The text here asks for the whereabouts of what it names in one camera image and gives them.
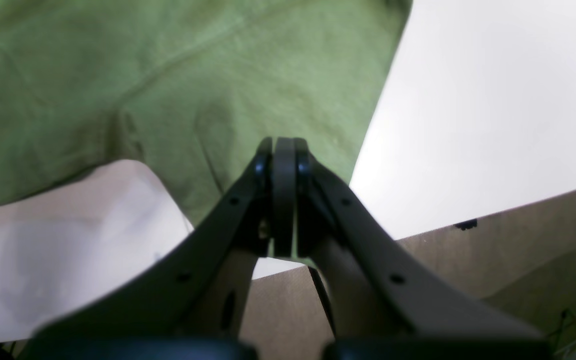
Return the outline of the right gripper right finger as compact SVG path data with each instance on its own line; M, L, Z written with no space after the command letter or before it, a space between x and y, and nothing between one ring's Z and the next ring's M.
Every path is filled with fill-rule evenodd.
M286 139L299 255L327 284L324 360L549 360L546 338L458 291L394 241L299 137Z

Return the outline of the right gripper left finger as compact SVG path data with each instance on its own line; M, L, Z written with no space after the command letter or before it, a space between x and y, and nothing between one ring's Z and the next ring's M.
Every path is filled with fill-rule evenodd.
M238 333L269 239L273 141L181 244L100 300L44 326L23 360L256 360Z

